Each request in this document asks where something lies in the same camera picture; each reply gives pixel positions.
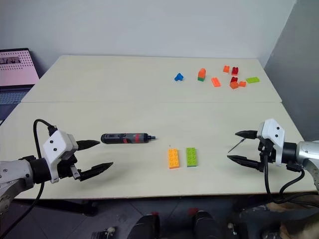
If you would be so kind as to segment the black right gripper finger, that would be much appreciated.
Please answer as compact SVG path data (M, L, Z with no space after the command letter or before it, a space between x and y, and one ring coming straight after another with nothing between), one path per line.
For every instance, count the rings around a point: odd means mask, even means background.
M242 137L244 139L256 139L257 131L256 130L242 130L235 133L236 136Z
M241 166L253 168L260 172L264 172L264 164L262 162L250 160L244 156L239 156L239 155L227 155L227 158L229 158L230 160L232 160L233 162Z

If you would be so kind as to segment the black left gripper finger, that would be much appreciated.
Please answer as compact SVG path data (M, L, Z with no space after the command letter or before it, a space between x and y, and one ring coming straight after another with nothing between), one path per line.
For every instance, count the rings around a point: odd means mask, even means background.
M104 171L106 171L108 168L110 168L113 165L113 162L108 163L102 163L96 166L93 166L91 169L86 170L84 172L80 172L80 181L84 181L87 179L90 179L92 177L95 177Z
M100 141L97 140L79 140L76 141L77 145L78 145L78 150L85 150L88 148L91 148L95 145L100 144Z

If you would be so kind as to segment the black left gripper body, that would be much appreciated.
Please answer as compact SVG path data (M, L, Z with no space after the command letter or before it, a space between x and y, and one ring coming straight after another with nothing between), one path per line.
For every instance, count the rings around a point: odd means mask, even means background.
M81 174L75 167L75 163L77 163L77 158L74 154L66 160L61 160L57 165L59 179L73 177L75 180L80 180Z

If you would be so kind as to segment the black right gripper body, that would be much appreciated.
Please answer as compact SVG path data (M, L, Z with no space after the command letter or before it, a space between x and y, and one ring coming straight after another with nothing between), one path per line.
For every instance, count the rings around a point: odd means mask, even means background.
M260 151L260 163L258 170L260 172L264 172L265 156L268 157L268 163L274 163L276 161L276 150L274 149L274 144L269 139L260 141L258 150Z

